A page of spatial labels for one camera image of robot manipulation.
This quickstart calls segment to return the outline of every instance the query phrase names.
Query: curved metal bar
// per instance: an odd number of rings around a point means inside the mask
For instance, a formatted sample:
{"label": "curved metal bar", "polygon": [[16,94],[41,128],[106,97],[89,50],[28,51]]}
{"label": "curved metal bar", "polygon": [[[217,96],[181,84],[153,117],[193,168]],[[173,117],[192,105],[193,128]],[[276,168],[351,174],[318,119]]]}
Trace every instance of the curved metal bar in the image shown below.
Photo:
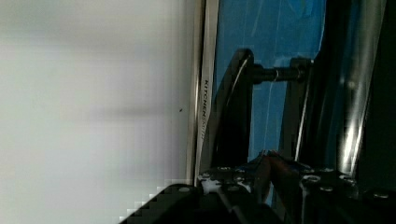
{"label": "curved metal bar", "polygon": [[346,119],[340,135],[337,168],[346,175],[354,175],[360,154],[361,136],[370,83],[375,65],[375,55],[384,16],[386,0],[361,1],[361,16],[352,53],[350,76],[345,80]]}

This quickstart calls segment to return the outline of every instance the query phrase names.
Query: bolt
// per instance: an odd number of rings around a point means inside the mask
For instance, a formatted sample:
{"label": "bolt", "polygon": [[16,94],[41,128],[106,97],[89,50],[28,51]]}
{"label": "bolt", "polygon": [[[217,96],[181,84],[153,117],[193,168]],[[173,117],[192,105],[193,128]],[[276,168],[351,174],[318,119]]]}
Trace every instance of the bolt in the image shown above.
{"label": "bolt", "polygon": [[352,177],[350,177],[348,175],[340,175],[340,179],[345,180],[349,184],[355,184],[355,182],[356,182]]}
{"label": "bolt", "polygon": [[326,192],[332,192],[332,186],[322,186],[322,187],[320,187],[320,190],[326,191]]}
{"label": "bolt", "polygon": [[374,197],[379,199],[387,199],[389,195],[386,192],[374,192]]}
{"label": "bolt", "polygon": [[219,170],[230,170],[230,167],[219,167]]}
{"label": "bolt", "polygon": [[302,170],[303,174],[313,174],[315,171],[312,169],[308,169],[308,170]]}
{"label": "bolt", "polygon": [[241,176],[238,176],[235,180],[236,180],[236,181],[244,181],[244,179],[245,179],[245,178],[243,178],[243,177],[241,177]]}
{"label": "bolt", "polygon": [[180,189],[178,189],[178,191],[179,191],[179,192],[186,193],[186,192],[189,192],[190,189],[189,189],[189,188],[180,188]]}
{"label": "bolt", "polygon": [[319,182],[320,177],[317,176],[317,175],[305,175],[305,176],[303,177],[303,179],[304,179],[304,180],[307,180],[307,181],[309,181],[309,182],[312,182],[312,183],[316,183],[316,182]]}
{"label": "bolt", "polygon": [[209,177],[210,177],[210,174],[209,174],[209,173],[203,173],[203,174],[202,174],[202,177],[203,177],[203,178],[209,178]]}

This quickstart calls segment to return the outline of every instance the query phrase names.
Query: black plastic part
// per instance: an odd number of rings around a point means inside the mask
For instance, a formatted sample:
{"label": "black plastic part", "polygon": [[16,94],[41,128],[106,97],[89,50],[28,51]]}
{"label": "black plastic part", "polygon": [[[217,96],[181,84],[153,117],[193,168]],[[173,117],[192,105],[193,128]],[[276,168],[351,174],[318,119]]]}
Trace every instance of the black plastic part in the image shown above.
{"label": "black plastic part", "polygon": [[[190,191],[180,192],[183,188]],[[256,204],[245,189],[228,191],[228,186],[221,189],[221,193],[203,195],[200,189],[192,186],[169,186],[121,224],[281,223],[268,206]]]}

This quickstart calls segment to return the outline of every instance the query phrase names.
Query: white wall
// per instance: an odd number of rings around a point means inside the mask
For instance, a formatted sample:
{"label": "white wall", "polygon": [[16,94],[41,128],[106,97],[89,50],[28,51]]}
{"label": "white wall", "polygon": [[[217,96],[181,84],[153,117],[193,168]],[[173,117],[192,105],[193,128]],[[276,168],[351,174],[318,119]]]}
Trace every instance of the white wall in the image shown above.
{"label": "white wall", "polygon": [[193,7],[0,0],[0,223],[118,223],[183,181]]}

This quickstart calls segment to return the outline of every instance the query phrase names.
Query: blue window film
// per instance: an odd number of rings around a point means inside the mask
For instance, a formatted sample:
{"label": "blue window film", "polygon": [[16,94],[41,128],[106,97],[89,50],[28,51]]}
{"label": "blue window film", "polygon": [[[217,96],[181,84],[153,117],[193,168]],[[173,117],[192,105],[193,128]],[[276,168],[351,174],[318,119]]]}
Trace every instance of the blue window film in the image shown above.
{"label": "blue window film", "polygon": [[[220,0],[214,92],[237,49],[251,49],[255,63],[267,68],[289,66],[293,57],[314,59],[325,7],[325,0]],[[254,86],[248,161],[264,149],[278,150],[286,87],[286,82]],[[272,192],[266,203],[271,201]]]}

